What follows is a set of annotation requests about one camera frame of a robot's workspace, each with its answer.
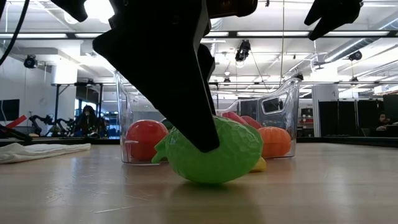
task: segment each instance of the ceiling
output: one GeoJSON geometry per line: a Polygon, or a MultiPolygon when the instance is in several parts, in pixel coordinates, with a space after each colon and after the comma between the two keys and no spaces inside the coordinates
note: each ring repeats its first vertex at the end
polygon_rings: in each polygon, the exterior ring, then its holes
{"type": "MultiPolygon", "coordinates": [[[[9,0],[7,12],[0,21],[0,32],[13,32],[19,20],[23,0],[9,0]]],[[[221,21],[218,30],[312,30],[312,26],[306,26],[303,22],[312,5],[312,0],[271,0],[270,6],[266,7],[265,1],[259,1],[257,10],[247,17],[226,17],[221,21]]],[[[381,21],[387,17],[398,19],[398,1],[367,1],[361,9],[359,17],[353,24],[344,25],[338,30],[376,30],[381,21]]],[[[49,0],[32,0],[25,18],[21,32],[106,32],[109,24],[99,19],[90,18],[85,22],[70,24],[65,19],[65,13],[49,0]]],[[[374,43],[363,47],[360,51],[363,58],[354,61],[353,66],[349,60],[337,60],[333,63],[323,65],[327,69],[335,70],[338,73],[337,79],[348,81],[352,75],[374,70],[389,62],[398,59],[398,47],[396,38],[382,38],[374,43]]],[[[296,72],[302,72],[306,81],[312,80],[314,73],[322,70],[315,70],[312,65],[314,61],[321,61],[324,54],[331,52],[351,41],[350,38],[322,38],[316,42],[309,39],[249,39],[251,44],[250,56],[246,59],[244,66],[236,66],[234,56],[241,39],[217,39],[217,44],[208,44],[213,47],[216,59],[216,68],[211,81],[222,82],[229,72],[232,82],[280,82],[296,72]]],[[[59,49],[78,61],[79,65],[85,68],[79,69],[79,77],[91,77],[99,82],[113,82],[113,68],[103,58],[93,55],[91,47],[92,40],[18,40],[17,47],[52,47],[59,49]]],[[[391,76],[394,80],[396,67],[376,72],[366,77],[359,77],[359,80],[379,80],[391,76]]],[[[222,86],[224,89],[232,89],[232,86],[222,86]]],[[[255,90],[265,88],[263,86],[239,86],[240,90],[255,90]]]]}

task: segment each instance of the white wall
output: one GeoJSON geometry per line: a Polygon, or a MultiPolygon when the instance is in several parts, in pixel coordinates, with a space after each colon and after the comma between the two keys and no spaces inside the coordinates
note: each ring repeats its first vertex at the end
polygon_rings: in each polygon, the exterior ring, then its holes
{"type": "MultiPolygon", "coordinates": [[[[39,116],[54,113],[55,87],[50,85],[51,81],[51,73],[45,75],[39,68],[26,69],[21,61],[8,57],[0,67],[0,100],[19,99],[19,116],[25,115],[27,118],[30,116],[29,111],[39,116]]],[[[46,125],[40,121],[38,125],[43,132],[47,131],[46,125]]]]}

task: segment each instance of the white cloth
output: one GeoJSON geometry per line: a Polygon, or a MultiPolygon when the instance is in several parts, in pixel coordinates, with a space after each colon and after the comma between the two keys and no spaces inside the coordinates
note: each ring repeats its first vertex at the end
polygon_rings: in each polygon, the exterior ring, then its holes
{"type": "Polygon", "coordinates": [[[8,146],[0,147],[0,164],[30,161],[73,152],[87,151],[90,150],[90,147],[91,144],[70,146],[61,144],[35,144],[31,146],[21,146],[18,143],[12,143],[8,146]]]}

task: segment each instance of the orange plastic fruit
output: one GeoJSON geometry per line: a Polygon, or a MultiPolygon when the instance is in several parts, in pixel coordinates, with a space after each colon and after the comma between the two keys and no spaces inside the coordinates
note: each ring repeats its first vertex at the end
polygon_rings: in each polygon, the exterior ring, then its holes
{"type": "Polygon", "coordinates": [[[222,113],[221,116],[222,116],[223,118],[228,118],[228,119],[231,119],[231,120],[233,120],[233,121],[236,121],[236,122],[238,122],[238,123],[240,123],[240,124],[248,124],[248,123],[245,122],[245,120],[243,120],[239,115],[237,115],[235,112],[232,112],[232,111],[222,113]]]}
{"type": "Polygon", "coordinates": [[[264,145],[262,147],[263,158],[282,157],[290,151],[291,138],[288,132],[282,128],[265,127],[258,129],[264,145]]]}
{"type": "Polygon", "coordinates": [[[258,123],[255,119],[251,118],[250,116],[242,116],[241,117],[245,122],[247,122],[248,125],[256,128],[256,129],[260,129],[262,128],[261,124],[258,123]]]}
{"type": "Polygon", "coordinates": [[[150,162],[156,155],[155,146],[168,135],[164,124],[153,120],[140,120],[130,125],[126,134],[126,150],[132,159],[150,162]]]}

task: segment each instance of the person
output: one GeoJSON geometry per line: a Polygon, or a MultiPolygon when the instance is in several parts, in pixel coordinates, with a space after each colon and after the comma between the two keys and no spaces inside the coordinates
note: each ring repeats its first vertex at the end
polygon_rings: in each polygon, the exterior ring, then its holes
{"type": "Polygon", "coordinates": [[[81,130],[83,136],[87,136],[98,129],[98,119],[92,106],[86,105],[83,113],[77,118],[75,132],[81,130]]]}
{"type": "Polygon", "coordinates": [[[377,121],[376,131],[387,130],[387,125],[398,125],[398,122],[393,123],[390,118],[387,118],[384,112],[379,114],[379,120],[377,121]]]}

